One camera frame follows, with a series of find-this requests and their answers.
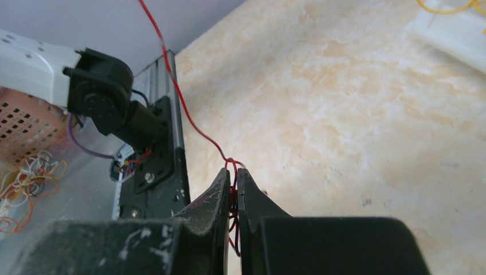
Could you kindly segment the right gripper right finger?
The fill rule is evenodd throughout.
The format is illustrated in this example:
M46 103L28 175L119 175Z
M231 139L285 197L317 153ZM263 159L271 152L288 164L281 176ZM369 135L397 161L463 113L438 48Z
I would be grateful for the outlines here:
M238 170L243 274L429 274L414 235L390 217L293 217Z

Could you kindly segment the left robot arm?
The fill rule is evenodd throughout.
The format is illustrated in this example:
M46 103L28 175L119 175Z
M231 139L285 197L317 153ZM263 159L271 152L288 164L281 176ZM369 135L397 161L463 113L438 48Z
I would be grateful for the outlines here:
M131 100L134 75L122 60L1 30L1 86L89 117L136 151L168 141L168 122Z

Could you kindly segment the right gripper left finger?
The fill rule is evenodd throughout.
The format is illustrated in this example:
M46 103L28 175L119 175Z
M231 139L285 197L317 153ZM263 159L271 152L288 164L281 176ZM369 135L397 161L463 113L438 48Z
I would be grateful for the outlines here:
M12 274L226 274L230 174L167 219L59 221L39 229Z

